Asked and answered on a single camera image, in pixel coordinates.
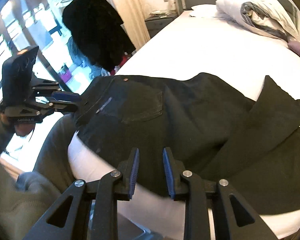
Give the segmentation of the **person's left hand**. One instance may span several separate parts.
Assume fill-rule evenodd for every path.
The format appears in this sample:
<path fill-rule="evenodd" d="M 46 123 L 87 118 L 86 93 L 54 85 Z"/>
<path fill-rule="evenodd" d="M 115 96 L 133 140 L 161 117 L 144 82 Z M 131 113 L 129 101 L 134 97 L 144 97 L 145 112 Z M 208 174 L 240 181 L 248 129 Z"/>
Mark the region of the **person's left hand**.
<path fill-rule="evenodd" d="M 8 120 L 7 116 L 4 113 L 0 114 L 0 119 L 1 119 L 1 122 L 5 126 L 13 129 L 15 134 L 19 137 L 27 136 L 28 134 L 30 134 L 35 129 L 35 126 L 36 126 L 36 124 L 15 124 L 15 125 L 12 125 L 12 124 L 9 123 L 9 120 Z"/>

